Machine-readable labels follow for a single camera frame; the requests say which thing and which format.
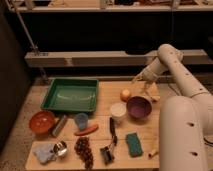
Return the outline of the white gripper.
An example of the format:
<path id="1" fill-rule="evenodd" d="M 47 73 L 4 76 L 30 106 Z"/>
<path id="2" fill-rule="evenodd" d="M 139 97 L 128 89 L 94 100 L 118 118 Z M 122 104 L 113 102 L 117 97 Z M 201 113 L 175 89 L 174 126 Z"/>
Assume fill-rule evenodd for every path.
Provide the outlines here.
<path id="1" fill-rule="evenodd" d="M 142 75 L 138 74 L 132 79 L 132 83 L 144 79 L 146 82 L 144 82 L 144 86 L 142 87 L 142 93 L 150 95 L 149 89 L 152 86 L 151 83 L 155 82 L 166 70 L 167 67 L 164 66 L 159 59 L 154 59 L 143 69 Z"/>

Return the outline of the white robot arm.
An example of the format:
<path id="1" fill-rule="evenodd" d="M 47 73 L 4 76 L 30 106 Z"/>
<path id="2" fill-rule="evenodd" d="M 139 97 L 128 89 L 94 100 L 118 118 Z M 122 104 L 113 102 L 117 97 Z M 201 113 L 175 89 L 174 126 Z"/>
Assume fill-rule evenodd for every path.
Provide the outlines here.
<path id="1" fill-rule="evenodd" d="M 162 44 L 157 57 L 133 78 L 147 84 L 169 71 L 180 96 L 167 99 L 159 116 L 159 171 L 208 171 L 204 136 L 213 134 L 213 95 L 182 64 L 183 53 Z"/>

